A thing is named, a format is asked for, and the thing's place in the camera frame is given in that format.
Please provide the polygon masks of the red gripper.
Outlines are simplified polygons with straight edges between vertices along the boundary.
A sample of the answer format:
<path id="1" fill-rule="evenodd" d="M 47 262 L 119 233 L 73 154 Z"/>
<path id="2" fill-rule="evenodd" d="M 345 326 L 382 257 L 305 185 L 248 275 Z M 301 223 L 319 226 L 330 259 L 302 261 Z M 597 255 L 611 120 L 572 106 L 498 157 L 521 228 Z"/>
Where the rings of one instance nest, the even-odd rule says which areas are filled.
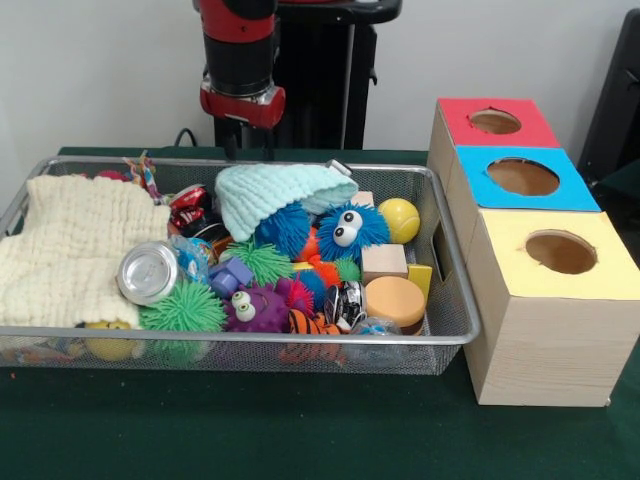
<path id="1" fill-rule="evenodd" d="M 281 120 L 286 103 L 282 87 L 272 85 L 259 95 L 233 97 L 215 91 L 209 83 L 200 87 L 203 110 L 220 119 L 236 120 L 266 130 L 266 160 L 275 158 L 275 137 L 272 130 Z M 224 150 L 228 159 L 237 159 L 238 138 L 234 124 L 225 126 Z"/>

